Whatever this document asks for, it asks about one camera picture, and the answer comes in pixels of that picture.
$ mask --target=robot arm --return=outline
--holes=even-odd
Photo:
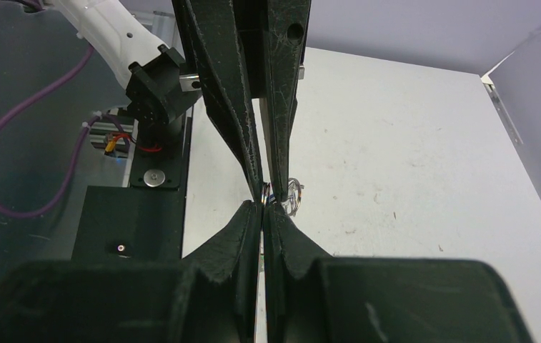
[[[181,115],[200,97],[182,92],[175,49],[144,28],[119,0],[47,0],[102,56],[131,99],[127,107],[137,119],[139,141],[170,145],[179,135]]]
[[[163,41],[146,30],[119,0],[51,0],[49,5],[100,53],[123,89],[131,79],[129,67],[134,62],[145,66],[161,54]]]

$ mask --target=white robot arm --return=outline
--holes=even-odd
[[[143,27],[119,0],[46,0],[59,10],[104,58],[116,80],[127,88],[129,66],[157,58],[163,41]]]

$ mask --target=yellow connector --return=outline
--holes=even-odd
[[[106,149],[104,151],[105,152],[113,152],[114,147],[116,147],[116,141],[109,141],[108,145],[106,145]]]

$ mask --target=red wire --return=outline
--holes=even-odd
[[[137,146],[137,147],[138,147],[138,149],[140,149],[142,151],[145,151],[145,152],[159,152],[159,151],[161,151],[163,149],[161,146],[158,146],[158,145],[155,145],[154,148],[143,148],[141,146]]]
[[[129,138],[131,139],[131,136],[129,136],[128,134],[116,134],[116,136],[114,136],[114,138],[112,139],[113,141],[118,141],[119,139],[122,139],[122,138]],[[139,146],[136,144],[136,146],[138,147],[138,149],[142,150],[142,151],[145,151],[145,152],[159,152],[163,149],[162,146],[158,146],[158,145],[154,145],[154,147],[152,148],[144,148],[142,146]]]

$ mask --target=metal bracket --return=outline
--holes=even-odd
[[[487,90],[487,93],[489,94],[489,97],[493,102],[493,106],[497,111],[497,115],[500,116],[500,119],[502,120],[502,123],[506,128],[506,132],[508,132],[508,136],[510,136],[510,140],[512,140],[512,143],[514,143],[515,146],[522,145],[523,143],[522,139],[520,138],[520,134],[516,129],[515,124],[512,122],[512,118],[508,114],[508,111],[504,107],[504,104],[502,103],[500,95],[497,93],[495,86],[493,86],[492,84],[485,84],[485,89]]]
[[[299,65],[297,71],[297,79],[303,80],[306,68],[304,64]],[[179,76],[179,85],[182,91],[199,91],[201,89],[201,81],[198,74],[186,74]]]

